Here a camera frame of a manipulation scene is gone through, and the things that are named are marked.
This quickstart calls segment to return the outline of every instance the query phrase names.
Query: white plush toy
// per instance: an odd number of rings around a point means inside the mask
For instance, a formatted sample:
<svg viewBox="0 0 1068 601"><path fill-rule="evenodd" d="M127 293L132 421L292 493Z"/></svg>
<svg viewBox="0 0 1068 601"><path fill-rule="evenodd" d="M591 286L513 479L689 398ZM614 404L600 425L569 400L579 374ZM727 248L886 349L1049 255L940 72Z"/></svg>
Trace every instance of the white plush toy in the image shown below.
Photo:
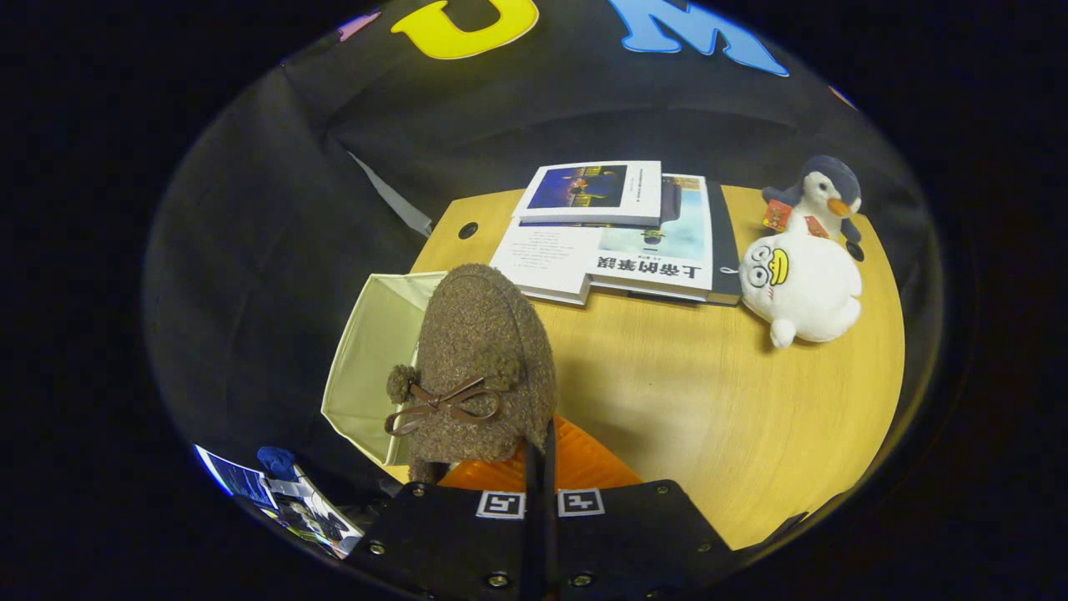
<svg viewBox="0 0 1068 601"><path fill-rule="evenodd" d="M861 273L836 241L787 231L754 241L741 257L742 302L771 322L771 342L784 349L800 337L827 343L861 315Z"/></svg>

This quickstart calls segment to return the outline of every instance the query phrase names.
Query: wooden table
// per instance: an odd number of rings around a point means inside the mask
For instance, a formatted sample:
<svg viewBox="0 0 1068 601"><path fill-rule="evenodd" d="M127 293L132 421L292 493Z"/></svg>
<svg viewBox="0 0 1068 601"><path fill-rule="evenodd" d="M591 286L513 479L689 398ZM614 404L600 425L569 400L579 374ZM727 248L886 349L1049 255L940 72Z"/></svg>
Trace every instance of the wooden table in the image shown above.
<svg viewBox="0 0 1068 601"><path fill-rule="evenodd" d="M489 263L522 190L453 202L412 272ZM773 233L755 189L724 186L739 253ZM477 231L460 239L469 222ZM849 489L879 449L900 392L905 332L868 220L862 313L842 338L775 350L749 310L685 306L593 288L586 306L532 299L549 334L559 412L646 480L689 493L733 549ZM407 468L390 469L402 481Z"/></svg>

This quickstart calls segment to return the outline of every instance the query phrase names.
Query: letter m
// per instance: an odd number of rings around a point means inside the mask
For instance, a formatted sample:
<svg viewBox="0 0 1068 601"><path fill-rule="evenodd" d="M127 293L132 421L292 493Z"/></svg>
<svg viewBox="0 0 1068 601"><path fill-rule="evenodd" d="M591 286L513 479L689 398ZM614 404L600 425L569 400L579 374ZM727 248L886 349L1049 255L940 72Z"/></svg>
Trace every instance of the letter m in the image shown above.
<svg viewBox="0 0 1068 601"><path fill-rule="evenodd" d="M710 13L690 4L685 11L666 0L608 0L630 35L623 39L623 47L635 52L677 52L682 45L660 31L659 21L664 27L686 39L702 54L716 50L716 36L722 34L726 41L723 53L736 63L788 77L786 67L771 57L767 48L752 33Z"/></svg>

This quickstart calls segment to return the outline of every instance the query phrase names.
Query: yellow beak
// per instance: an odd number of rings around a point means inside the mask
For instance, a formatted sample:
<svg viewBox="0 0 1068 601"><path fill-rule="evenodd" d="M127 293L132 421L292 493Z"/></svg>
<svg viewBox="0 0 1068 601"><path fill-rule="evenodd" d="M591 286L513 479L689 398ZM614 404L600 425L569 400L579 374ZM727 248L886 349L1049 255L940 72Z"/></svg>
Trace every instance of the yellow beak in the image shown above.
<svg viewBox="0 0 1068 601"><path fill-rule="evenodd" d="M845 217L849 215L849 206L845 202L842 202L841 197L829 197L827 199L827 207L831 209L838 217Z"/></svg>
<svg viewBox="0 0 1068 601"><path fill-rule="evenodd" d="M786 275L790 271L790 258L782 248L776 248L771 253L768 268L771 269L771 285L779 285L786 281Z"/></svg>

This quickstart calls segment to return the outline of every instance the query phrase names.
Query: yellow letter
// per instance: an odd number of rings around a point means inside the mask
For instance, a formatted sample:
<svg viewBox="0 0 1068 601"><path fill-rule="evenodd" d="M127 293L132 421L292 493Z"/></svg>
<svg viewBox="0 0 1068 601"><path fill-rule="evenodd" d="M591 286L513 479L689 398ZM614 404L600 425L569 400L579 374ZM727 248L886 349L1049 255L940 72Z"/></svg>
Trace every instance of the yellow letter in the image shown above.
<svg viewBox="0 0 1068 601"><path fill-rule="evenodd" d="M478 31L460 31L445 16L445 0L427 4L398 20L392 33L406 33L415 47L431 59L466 59L504 46L521 37L537 22L532 0L489 0L501 13L493 25Z"/></svg>

